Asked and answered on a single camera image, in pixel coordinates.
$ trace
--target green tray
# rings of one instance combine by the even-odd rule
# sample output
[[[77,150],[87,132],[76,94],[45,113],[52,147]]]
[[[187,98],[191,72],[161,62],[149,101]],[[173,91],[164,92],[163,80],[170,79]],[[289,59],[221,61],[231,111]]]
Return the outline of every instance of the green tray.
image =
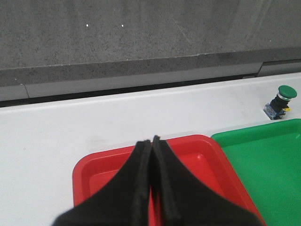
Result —
[[[217,133],[268,226],[301,226],[301,119]]]

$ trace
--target green button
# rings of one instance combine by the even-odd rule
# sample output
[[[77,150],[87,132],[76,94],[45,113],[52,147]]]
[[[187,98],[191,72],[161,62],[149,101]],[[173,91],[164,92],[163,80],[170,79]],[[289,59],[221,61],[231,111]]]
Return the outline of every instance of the green button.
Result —
[[[297,96],[297,91],[290,86],[279,86],[279,94],[283,97],[292,99]]]

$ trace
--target white tabletop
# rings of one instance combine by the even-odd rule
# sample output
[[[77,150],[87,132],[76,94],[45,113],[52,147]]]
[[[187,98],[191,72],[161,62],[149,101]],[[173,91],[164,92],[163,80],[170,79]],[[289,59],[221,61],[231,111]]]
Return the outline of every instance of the white tabletop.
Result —
[[[48,226],[72,207],[72,170],[90,153],[271,123],[278,86],[299,96],[301,73],[0,108],[0,225]]]

